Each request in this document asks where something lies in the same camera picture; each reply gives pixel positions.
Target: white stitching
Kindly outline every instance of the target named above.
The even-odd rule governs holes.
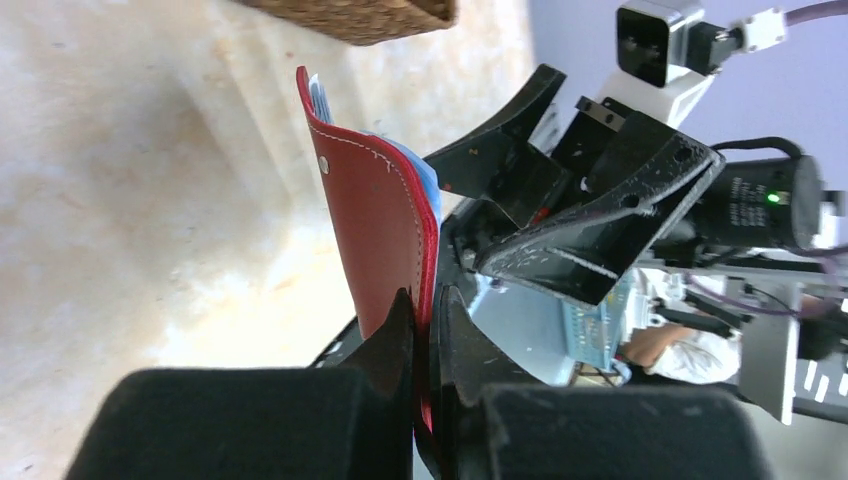
[[[327,137],[329,139],[336,140],[336,141],[339,141],[339,142],[342,142],[342,143],[349,143],[349,144],[357,146],[359,148],[364,148],[365,150],[373,153],[374,158],[382,158],[383,160],[385,160],[386,168],[394,170],[395,173],[397,174],[398,178],[400,178],[400,182],[401,182],[401,184],[403,184],[403,190],[406,192],[406,199],[409,201],[409,209],[412,210],[412,220],[415,222],[415,230],[418,233],[418,256],[417,256],[417,263],[415,265],[415,288],[413,289],[413,293],[412,293],[412,295],[413,295],[412,304],[415,306],[416,313],[418,313],[418,300],[421,296],[421,294],[419,292],[419,290],[421,289],[421,263],[423,261],[422,254],[421,254],[422,253],[421,252],[421,249],[422,249],[421,237],[422,237],[422,235],[421,235],[421,225],[418,223],[418,217],[416,216],[416,212],[415,212],[415,203],[412,201],[412,194],[409,193],[409,186],[406,184],[406,180],[404,180],[403,175],[401,175],[400,170],[398,170],[398,168],[397,168],[397,165],[392,163],[392,161],[389,160],[388,158],[386,158],[385,155],[378,153],[376,150],[374,150],[372,148],[368,148],[365,145],[362,145],[361,143],[356,143],[353,140],[335,137],[335,136],[330,135],[328,133],[322,132],[322,131],[318,130],[317,128],[315,128],[315,126],[312,125],[311,123],[309,124],[309,129],[312,130],[313,132],[317,133],[318,135],[321,135],[322,137]]]

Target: white shirt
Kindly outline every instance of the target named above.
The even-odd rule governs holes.
[[[659,297],[665,300],[666,306],[675,310],[695,311],[682,301],[674,299],[674,295],[669,291],[665,272],[654,269],[639,269],[638,272],[638,293],[646,295],[649,299]],[[715,292],[724,291],[724,277],[698,276],[696,279]],[[740,347],[738,339],[726,339],[696,330],[668,346],[657,362],[646,368],[645,372],[694,384],[724,382],[739,370]]]

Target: red leather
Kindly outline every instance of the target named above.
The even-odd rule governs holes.
[[[319,120],[309,75],[297,88],[315,145],[330,217],[364,338],[386,318],[400,288],[410,290],[417,336],[429,332],[439,226],[409,160],[389,143]]]

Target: cable connector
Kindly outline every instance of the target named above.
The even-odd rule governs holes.
[[[774,7],[738,20],[734,28],[742,32],[742,53],[754,53],[786,41],[786,11]]]

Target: person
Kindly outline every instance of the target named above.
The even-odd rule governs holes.
[[[637,272],[637,291],[648,295],[649,298],[669,300],[665,276],[666,273],[661,270],[640,269]],[[697,279],[715,291],[723,289],[722,278]],[[810,309],[821,301],[819,298],[805,295],[802,298],[802,310]],[[672,308],[702,313],[682,302],[677,303]],[[825,315],[844,318],[846,314],[835,308],[827,311]],[[819,361],[840,346],[841,336],[817,320],[818,318],[801,319],[798,340],[800,359]],[[648,375],[692,384],[711,384],[725,382],[739,371],[741,342],[741,337],[726,339],[713,333],[666,324],[637,330],[630,341],[619,348],[618,353],[632,367],[644,369],[644,373]]]

